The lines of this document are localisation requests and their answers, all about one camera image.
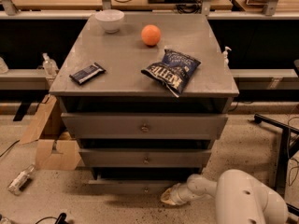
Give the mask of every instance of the concrete floor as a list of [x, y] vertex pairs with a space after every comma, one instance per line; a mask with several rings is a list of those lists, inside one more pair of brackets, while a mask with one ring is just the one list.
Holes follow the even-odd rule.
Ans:
[[[281, 130], [266, 123], [253, 122], [255, 113], [287, 123], [299, 116], [297, 103], [233, 103], [221, 139], [213, 149], [203, 175], [217, 180], [228, 169], [240, 169], [255, 176], [266, 185], [274, 182], [274, 165]], [[7, 105], [0, 109], [0, 154], [20, 139], [33, 115], [13, 122], [13, 112]], [[299, 120], [291, 125], [298, 128]], [[67, 214], [66, 221], [76, 224], [214, 224], [214, 200], [193, 201], [182, 206], [168, 206], [160, 202], [160, 195], [107, 195], [98, 194], [86, 185], [91, 178], [89, 170], [78, 167], [75, 171], [38, 170], [28, 187], [19, 196], [7, 191], [7, 185], [18, 173], [35, 161], [36, 142], [17, 144], [0, 158], [0, 213], [13, 223], [33, 224], [43, 217]], [[297, 169], [291, 178], [296, 178]], [[285, 200], [299, 208], [299, 177], [287, 187]], [[45, 219], [40, 223], [55, 223]]]

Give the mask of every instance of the drawer knob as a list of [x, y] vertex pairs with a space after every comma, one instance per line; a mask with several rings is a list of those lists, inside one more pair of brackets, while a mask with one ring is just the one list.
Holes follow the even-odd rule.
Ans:
[[150, 130], [149, 126], [144, 123], [142, 126], [141, 126], [141, 131], [142, 133], [147, 133], [148, 131]]
[[144, 160], [143, 160], [143, 163], [144, 164], [149, 164], [150, 163], [150, 160], [149, 160], [149, 158], [147, 157], [147, 158], [145, 158]]

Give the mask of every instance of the gray cabinet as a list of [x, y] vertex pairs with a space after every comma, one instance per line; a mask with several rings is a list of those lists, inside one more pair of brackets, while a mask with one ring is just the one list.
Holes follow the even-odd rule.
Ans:
[[[148, 23], [163, 35], [153, 48], [140, 37]], [[202, 62], [179, 98], [140, 72], [170, 45]], [[82, 86], [70, 80], [92, 62], [107, 72]], [[238, 89], [205, 16], [126, 13], [116, 34], [90, 17], [50, 93], [60, 98], [64, 124], [93, 172], [90, 185], [104, 193], [161, 193], [206, 166]]]

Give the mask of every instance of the white bowl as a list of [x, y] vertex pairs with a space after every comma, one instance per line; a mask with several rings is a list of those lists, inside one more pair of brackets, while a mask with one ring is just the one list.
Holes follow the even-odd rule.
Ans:
[[107, 33], [116, 33], [120, 30], [124, 13], [115, 9], [103, 10], [95, 13], [95, 18], [99, 21]]

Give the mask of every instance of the black snack bag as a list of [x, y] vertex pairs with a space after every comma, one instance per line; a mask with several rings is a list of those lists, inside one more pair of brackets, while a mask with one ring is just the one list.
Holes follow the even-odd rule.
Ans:
[[198, 60], [189, 55], [166, 49], [160, 63], [151, 64], [142, 69], [141, 73], [158, 80], [179, 97], [199, 64]]

